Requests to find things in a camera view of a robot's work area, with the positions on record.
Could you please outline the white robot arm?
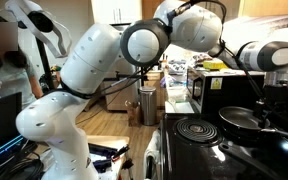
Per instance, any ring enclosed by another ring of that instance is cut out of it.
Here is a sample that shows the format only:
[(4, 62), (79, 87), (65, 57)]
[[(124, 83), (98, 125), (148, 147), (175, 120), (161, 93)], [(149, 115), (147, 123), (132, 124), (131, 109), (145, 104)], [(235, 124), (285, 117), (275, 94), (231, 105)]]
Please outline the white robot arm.
[(99, 180), (87, 135), (75, 119), (115, 68), (150, 68), (175, 45), (205, 52), (231, 69), (288, 73), (288, 27), (229, 28), (222, 17), (201, 7), (203, 1), (164, 0), (152, 18), (124, 30), (95, 23), (84, 33), (62, 66), (59, 88), (16, 118), (22, 136), (51, 149), (55, 161), (41, 180)]

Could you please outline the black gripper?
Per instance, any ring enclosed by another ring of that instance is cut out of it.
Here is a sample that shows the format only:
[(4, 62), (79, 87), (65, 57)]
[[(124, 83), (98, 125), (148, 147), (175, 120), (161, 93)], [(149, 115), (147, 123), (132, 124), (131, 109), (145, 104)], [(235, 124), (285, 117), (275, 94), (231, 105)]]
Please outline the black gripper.
[(265, 102), (273, 108), (278, 121), (288, 125), (288, 72), (267, 72), (264, 79)]

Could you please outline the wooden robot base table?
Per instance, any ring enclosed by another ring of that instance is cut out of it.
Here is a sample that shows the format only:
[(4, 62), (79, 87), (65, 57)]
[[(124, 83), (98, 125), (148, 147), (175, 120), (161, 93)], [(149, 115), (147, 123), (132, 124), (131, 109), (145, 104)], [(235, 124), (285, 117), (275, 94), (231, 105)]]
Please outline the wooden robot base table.
[(121, 180), (121, 171), (127, 161), (128, 151), (113, 162), (111, 157), (129, 144), (126, 136), (87, 136), (90, 158), (98, 172), (98, 180)]

